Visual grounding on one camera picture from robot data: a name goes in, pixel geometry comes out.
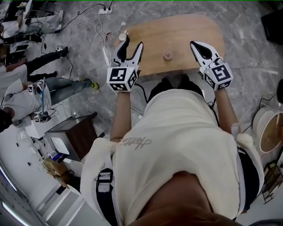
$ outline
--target power strip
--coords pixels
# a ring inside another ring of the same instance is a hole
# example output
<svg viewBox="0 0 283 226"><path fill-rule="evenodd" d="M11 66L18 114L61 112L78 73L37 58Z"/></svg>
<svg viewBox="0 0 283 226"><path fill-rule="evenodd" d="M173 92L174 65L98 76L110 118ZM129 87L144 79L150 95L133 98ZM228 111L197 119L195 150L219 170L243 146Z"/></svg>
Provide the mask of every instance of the power strip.
<svg viewBox="0 0 283 226"><path fill-rule="evenodd" d="M113 12L113 10L112 9L100 9L99 11L98 11L98 14L102 14L102 15L105 15L105 14L111 14Z"/></svg>

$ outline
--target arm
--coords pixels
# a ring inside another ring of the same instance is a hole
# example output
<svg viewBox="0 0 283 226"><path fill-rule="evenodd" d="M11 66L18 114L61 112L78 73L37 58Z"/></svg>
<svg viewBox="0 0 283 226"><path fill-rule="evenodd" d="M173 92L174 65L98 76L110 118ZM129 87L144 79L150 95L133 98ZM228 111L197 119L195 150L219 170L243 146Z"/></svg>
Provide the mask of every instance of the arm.
<svg viewBox="0 0 283 226"><path fill-rule="evenodd" d="M132 128L130 92L118 92L110 140L119 143Z"/></svg>
<svg viewBox="0 0 283 226"><path fill-rule="evenodd" d="M220 128L231 133L231 127L238 122L226 89L215 92Z"/></svg>
<svg viewBox="0 0 283 226"><path fill-rule="evenodd" d="M19 66L22 66L24 63L27 62L27 59L24 58L22 59L20 62L16 63L16 64L11 64L11 65L8 65L6 66L6 72L11 72L13 71L14 69L18 68Z"/></svg>
<svg viewBox="0 0 283 226"><path fill-rule="evenodd" d="M18 25L19 25L19 29L21 28L21 26L23 25L23 12L21 13L21 15L18 16Z"/></svg>

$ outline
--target wooden table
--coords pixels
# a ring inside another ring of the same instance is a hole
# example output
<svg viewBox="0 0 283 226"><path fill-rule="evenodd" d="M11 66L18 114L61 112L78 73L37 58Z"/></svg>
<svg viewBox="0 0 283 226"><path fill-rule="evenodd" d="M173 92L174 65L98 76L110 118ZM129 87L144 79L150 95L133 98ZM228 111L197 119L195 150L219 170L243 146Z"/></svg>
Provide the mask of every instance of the wooden table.
<svg viewBox="0 0 283 226"><path fill-rule="evenodd" d="M215 47L224 57L223 36L217 24L210 18L198 15L175 15L159 18L123 29L127 30L130 44L127 58L130 58L137 45L144 44L140 62L140 76L189 70L198 72L199 64L190 49L190 41L202 41ZM166 53L173 57L168 61L163 58Z"/></svg>

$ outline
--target white bucket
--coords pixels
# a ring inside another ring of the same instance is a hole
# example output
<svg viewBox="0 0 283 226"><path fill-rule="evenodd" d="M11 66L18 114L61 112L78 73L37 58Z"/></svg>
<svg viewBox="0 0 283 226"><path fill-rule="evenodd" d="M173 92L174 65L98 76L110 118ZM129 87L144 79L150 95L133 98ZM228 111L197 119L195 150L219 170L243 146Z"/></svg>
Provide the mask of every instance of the white bucket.
<svg viewBox="0 0 283 226"><path fill-rule="evenodd" d="M275 113L274 111L270 110L267 107L261 108L257 113L256 116L252 122L252 127L254 132L256 133L259 141L260 141L260 150L264 153L268 153L270 151L273 151L274 149L278 148L281 141L279 141L279 143L271 150L269 151L263 151L261 148L261 140L263 137L263 133L268 125L268 123L271 121L271 119L273 117L276 117L278 114L280 114L282 112L277 112Z"/></svg>

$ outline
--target small wooden knob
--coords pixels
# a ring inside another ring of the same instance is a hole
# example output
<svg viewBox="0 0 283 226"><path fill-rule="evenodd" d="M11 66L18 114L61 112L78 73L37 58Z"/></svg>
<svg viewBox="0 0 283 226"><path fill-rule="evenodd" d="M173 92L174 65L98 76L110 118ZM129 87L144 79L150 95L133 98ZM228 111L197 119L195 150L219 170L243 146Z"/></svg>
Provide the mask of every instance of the small wooden knob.
<svg viewBox="0 0 283 226"><path fill-rule="evenodd" d="M173 59L173 55L172 55L172 53L167 52L167 53L165 53L165 54L163 55L163 58L164 58L165 60L172 60L172 59Z"/></svg>

